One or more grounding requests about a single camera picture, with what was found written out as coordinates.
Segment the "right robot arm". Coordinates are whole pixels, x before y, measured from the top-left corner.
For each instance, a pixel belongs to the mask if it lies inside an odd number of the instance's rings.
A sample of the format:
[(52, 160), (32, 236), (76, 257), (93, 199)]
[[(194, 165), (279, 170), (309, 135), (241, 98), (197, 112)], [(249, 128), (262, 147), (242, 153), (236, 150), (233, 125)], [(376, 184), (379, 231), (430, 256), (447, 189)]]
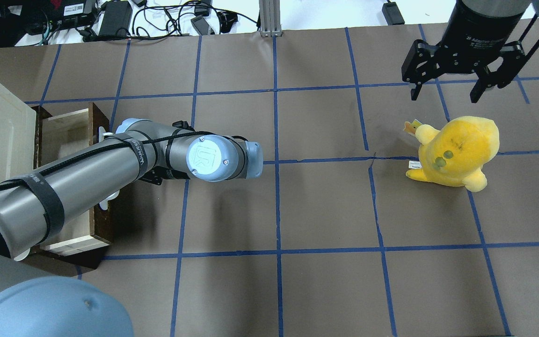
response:
[(456, 1), (439, 43), (413, 41), (401, 66), (411, 100), (417, 100), (425, 83), (443, 74), (477, 75), (470, 92), (473, 103), (486, 90), (509, 85), (539, 48), (539, 39), (528, 52), (522, 40), (509, 41), (529, 5), (539, 19), (539, 0)]

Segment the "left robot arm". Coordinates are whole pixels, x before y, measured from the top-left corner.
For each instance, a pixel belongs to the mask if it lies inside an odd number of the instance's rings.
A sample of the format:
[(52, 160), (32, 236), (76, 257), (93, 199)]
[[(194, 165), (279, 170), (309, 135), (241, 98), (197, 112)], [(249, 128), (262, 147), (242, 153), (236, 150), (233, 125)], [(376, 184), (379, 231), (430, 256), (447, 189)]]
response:
[(260, 177), (241, 136), (129, 118), (95, 145), (0, 183), (0, 337), (132, 337), (124, 305), (90, 283), (17, 262), (134, 181)]

